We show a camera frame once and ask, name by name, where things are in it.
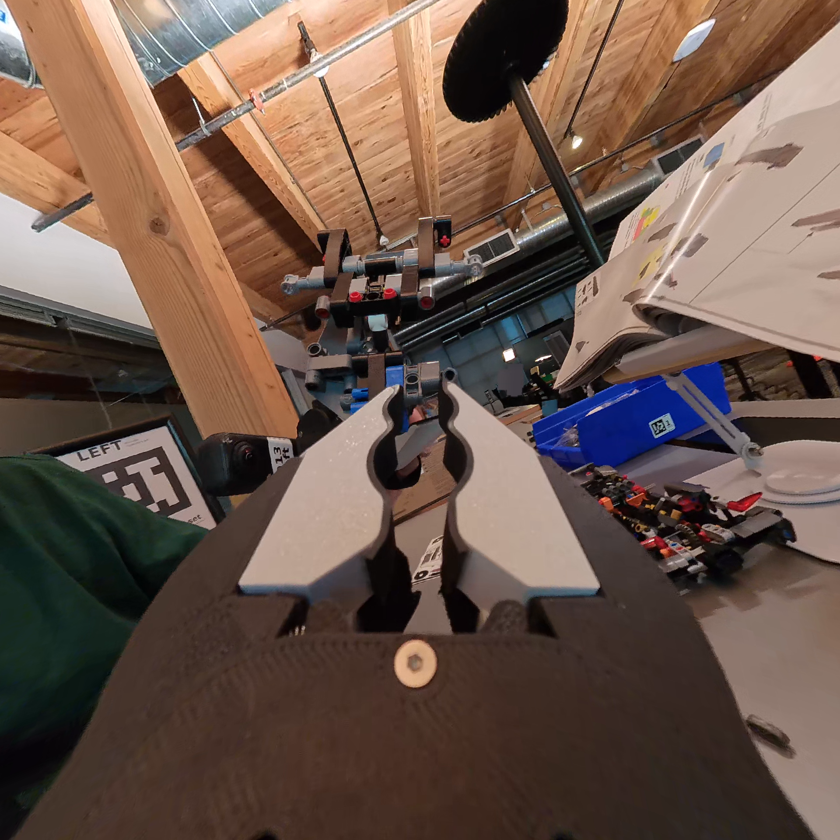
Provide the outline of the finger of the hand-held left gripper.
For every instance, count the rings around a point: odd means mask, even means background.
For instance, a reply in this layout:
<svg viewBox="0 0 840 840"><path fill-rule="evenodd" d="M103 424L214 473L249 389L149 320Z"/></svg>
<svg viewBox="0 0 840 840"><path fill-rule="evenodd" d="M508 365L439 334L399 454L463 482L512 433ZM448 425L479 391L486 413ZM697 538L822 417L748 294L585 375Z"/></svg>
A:
<svg viewBox="0 0 840 840"><path fill-rule="evenodd" d="M396 476L409 476L422 468L422 455L444 434L438 420L423 420L395 437Z"/></svg>

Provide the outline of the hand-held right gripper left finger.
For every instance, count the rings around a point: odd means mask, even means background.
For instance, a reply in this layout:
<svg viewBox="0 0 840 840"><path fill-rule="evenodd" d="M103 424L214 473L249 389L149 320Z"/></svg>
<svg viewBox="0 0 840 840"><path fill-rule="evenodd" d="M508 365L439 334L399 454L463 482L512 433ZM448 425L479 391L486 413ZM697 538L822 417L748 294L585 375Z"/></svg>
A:
<svg viewBox="0 0 840 840"><path fill-rule="evenodd" d="M402 387L386 387L290 466L293 477L239 580L241 592L318 602L379 594L371 565L392 526L385 481L396 470Z"/></svg>

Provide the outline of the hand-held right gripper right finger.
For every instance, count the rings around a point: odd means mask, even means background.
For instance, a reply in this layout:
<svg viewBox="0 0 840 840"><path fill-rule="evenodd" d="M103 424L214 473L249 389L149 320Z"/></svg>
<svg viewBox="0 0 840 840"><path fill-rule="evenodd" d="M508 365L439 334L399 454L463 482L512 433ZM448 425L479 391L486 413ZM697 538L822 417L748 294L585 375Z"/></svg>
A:
<svg viewBox="0 0 840 840"><path fill-rule="evenodd" d="M600 583L537 453L455 383L442 384L448 499L441 587L478 608L595 595Z"/></svg>

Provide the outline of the black grey lego assembly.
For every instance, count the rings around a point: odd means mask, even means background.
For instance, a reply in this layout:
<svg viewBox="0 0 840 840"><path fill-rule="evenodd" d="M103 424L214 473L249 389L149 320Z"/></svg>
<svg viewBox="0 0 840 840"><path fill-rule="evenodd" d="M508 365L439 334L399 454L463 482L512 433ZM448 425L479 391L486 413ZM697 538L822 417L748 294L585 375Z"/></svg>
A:
<svg viewBox="0 0 840 840"><path fill-rule="evenodd" d="M478 255L452 259L449 216L423 217L418 247L395 253L353 255L346 229L318 233L322 264L306 276L286 275L281 291L293 296L318 293L314 312L323 329L306 347L304 385L310 392L341 382L343 412L354 414L390 385L403 389L402 432L409 428L414 408L436 396L440 383L437 362L411 364L399 346L395 330L434 309L440 295L437 281L446 277L476 280L484 265Z"/></svg>

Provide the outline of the large lego car chassis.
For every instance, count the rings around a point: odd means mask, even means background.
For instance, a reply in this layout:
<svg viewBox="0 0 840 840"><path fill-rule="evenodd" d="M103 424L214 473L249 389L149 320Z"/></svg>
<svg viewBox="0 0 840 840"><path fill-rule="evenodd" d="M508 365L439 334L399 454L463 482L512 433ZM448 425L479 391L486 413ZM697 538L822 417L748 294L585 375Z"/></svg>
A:
<svg viewBox="0 0 840 840"><path fill-rule="evenodd" d="M592 463L570 477L627 530L676 585L700 577L723 580L740 571L744 556L761 543L796 540L781 510L760 504L762 493L720 500L700 485L666 484L657 492L610 466Z"/></svg>

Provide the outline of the lego instruction booklet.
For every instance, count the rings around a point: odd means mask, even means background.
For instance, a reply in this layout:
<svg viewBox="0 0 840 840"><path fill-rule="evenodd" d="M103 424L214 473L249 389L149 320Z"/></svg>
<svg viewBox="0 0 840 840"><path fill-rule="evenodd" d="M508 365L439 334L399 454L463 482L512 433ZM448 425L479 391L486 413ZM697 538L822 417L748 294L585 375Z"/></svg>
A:
<svg viewBox="0 0 840 840"><path fill-rule="evenodd" d="M622 221L576 288L558 390L693 322L838 362L838 43L835 27Z"/></svg>

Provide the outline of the blue plastic bin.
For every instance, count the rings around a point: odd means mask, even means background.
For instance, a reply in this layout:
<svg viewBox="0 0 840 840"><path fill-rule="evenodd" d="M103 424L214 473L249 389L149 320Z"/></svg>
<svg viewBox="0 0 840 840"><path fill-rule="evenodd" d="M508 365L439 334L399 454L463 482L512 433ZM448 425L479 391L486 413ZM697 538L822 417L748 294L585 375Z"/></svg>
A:
<svg viewBox="0 0 840 840"><path fill-rule="evenodd" d="M621 466L705 422L660 375L613 385L532 426L540 455L566 470Z"/></svg>

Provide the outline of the person's green shirt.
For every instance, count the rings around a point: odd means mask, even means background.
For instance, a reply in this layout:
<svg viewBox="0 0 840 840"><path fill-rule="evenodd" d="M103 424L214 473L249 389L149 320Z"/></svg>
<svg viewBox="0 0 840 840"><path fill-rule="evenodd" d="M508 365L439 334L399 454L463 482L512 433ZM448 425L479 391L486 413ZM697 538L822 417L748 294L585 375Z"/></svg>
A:
<svg viewBox="0 0 840 840"><path fill-rule="evenodd" d="M137 623L206 535L56 458L2 457L2 838L49 788Z"/></svg>

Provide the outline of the white ceiling vent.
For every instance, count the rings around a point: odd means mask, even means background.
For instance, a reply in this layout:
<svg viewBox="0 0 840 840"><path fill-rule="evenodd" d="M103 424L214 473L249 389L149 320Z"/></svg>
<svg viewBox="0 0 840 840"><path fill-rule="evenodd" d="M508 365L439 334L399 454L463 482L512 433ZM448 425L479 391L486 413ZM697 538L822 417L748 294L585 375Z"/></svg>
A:
<svg viewBox="0 0 840 840"><path fill-rule="evenodd" d="M462 259L483 269L517 254L520 246L516 235L508 227L491 237L464 249Z"/></svg>
<svg viewBox="0 0 840 840"><path fill-rule="evenodd" d="M657 155L654 158L654 162L663 175L669 175L686 163L704 143L705 141L700 136L696 136Z"/></svg>

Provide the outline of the metal sprinkler pipe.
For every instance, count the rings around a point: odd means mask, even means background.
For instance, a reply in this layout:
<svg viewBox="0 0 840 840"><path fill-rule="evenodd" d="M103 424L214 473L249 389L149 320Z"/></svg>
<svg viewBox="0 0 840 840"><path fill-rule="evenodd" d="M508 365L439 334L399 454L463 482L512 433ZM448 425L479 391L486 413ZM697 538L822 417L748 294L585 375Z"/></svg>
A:
<svg viewBox="0 0 840 840"><path fill-rule="evenodd" d="M372 27L346 40L341 45L334 47L329 52L320 55L318 59L309 61L306 66L279 79L263 91L258 91L250 99L221 113L209 122L201 122L193 132L180 138L175 143L175 148L181 153L195 147L209 137L212 137L215 133L224 130L227 126L257 110L260 103L264 104L273 100L306 79L316 76L321 70L331 67L332 64L354 53L354 51L370 44L373 40L381 37L385 33L393 31L397 26L402 25L436 3L436 1L415 1L408 4L391 16L384 18Z"/></svg>

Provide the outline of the black ribbed disc on pole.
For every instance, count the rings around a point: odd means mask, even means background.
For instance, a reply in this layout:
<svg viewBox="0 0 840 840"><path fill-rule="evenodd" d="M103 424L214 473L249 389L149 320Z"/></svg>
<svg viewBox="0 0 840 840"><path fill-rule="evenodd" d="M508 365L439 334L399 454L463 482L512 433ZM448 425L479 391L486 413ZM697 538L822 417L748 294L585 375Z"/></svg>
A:
<svg viewBox="0 0 840 840"><path fill-rule="evenodd" d="M530 81L560 46L568 16L566 1L481 2L449 51L443 93L448 110L466 123L487 121L508 104L516 106L574 235L597 268L605 260L594 229L529 91Z"/></svg>

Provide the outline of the white ceiling disc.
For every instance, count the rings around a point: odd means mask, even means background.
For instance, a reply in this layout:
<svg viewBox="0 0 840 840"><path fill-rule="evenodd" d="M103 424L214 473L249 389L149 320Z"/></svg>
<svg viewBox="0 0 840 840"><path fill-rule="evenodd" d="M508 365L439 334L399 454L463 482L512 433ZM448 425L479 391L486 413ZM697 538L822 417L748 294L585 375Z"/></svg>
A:
<svg viewBox="0 0 840 840"><path fill-rule="evenodd" d="M689 30L677 46L672 63L677 64L692 55L703 45L717 20L711 17Z"/></svg>

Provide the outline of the wooden post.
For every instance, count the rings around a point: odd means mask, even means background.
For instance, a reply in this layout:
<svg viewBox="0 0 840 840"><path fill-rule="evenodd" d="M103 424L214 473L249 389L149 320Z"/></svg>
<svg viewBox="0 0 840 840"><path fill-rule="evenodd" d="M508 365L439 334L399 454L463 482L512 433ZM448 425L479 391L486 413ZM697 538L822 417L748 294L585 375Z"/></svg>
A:
<svg viewBox="0 0 840 840"><path fill-rule="evenodd" d="M112 9L12 16L203 437L290 437L298 414Z"/></svg>

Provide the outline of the silver air duct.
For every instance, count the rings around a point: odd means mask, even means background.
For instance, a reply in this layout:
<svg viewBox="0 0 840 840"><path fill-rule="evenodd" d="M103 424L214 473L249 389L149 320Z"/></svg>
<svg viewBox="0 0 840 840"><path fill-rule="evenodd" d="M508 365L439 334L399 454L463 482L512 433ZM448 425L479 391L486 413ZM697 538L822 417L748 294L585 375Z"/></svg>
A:
<svg viewBox="0 0 840 840"><path fill-rule="evenodd" d="M635 209L665 178L656 164L647 166L625 181L587 197L582 204L584 213L591 224L600 223L616 214L623 217ZM520 246L519 252L496 264L510 263L515 258L530 256L565 238L574 237L564 212L514 234Z"/></svg>
<svg viewBox="0 0 840 840"><path fill-rule="evenodd" d="M111 1L154 87L288 1ZM11 10L1 1L1 77L43 88Z"/></svg>

